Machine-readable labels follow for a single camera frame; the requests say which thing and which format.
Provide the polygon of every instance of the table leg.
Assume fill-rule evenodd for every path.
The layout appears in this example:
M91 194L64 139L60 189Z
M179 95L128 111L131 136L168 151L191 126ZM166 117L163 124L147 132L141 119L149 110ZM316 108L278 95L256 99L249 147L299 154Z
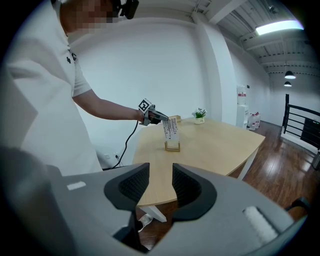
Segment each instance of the table leg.
M238 180L243 180L243 178L245 177L245 175L247 174L250 166L252 165L252 162L254 161L256 154L258 152L259 147L249 156L249 158L246 160L246 163L241 171L241 173L239 174Z
M162 214L161 211L157 207L153 206L145 206L145 207L140 207L142 211L144 211L147 214L150 214L152 217L154 217L156 220L160 222L167 222L166 216Z

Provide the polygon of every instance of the black camera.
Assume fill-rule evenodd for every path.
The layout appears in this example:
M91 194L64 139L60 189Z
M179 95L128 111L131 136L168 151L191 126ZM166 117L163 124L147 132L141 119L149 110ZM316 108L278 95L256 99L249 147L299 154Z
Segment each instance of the black camera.
M127 0L123 5L121 5L121 0L112 0L113 17L119 17L119 12L122 10L120 16L125 16L128 20L131 20L135 16L138 5L138 0Z

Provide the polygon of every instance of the wooden floor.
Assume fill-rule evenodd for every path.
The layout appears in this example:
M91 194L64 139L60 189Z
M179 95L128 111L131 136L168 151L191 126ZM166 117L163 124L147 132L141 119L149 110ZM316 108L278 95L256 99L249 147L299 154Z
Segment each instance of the wooden floor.
M320 184L320 171L315 171L311 165L314 155L303 147L281 138L279 126L261 122L260 128L254 132L265 136L265 140L243 180L283 208L299 197L306 197L312 203ZM241 170L242 166L230 176L237 178ZM169 231L177 202L157 207L166 216L167 222L153 220L139 233L141 244L149 250ZM289 213L294 220L306 214L299 207L290 210ZM139 219L145 213L137 209L136 214Z

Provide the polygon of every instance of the white t-shirt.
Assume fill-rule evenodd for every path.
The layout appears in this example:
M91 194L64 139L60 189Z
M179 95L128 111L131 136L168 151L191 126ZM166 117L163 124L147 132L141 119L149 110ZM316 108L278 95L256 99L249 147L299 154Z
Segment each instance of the white t-shirt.
M8 121L12 131L7 127L6 132L23 134L20 140L7 139L6 145L32 153L64 176L98 172L96 151L72 99L91 88L60 24L60 5L42 2L18 31L6 57L5 68L15 86L11 97L16 99L9 111L20 116Z

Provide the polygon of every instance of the wooden table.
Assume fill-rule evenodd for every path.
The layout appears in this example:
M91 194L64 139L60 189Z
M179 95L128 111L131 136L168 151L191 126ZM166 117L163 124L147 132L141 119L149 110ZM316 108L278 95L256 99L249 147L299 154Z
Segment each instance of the wooden table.
M239 127L206 119L194 124L193 118L178 123L180 152L165 151L162 124L143 128L133 163L150 163L149 186L138 206L165 222L166 217L155 207L177 200L172 187L173 163L201 168L221 175L229 175L246 162L238 179L248 172L259 146L265 137Z

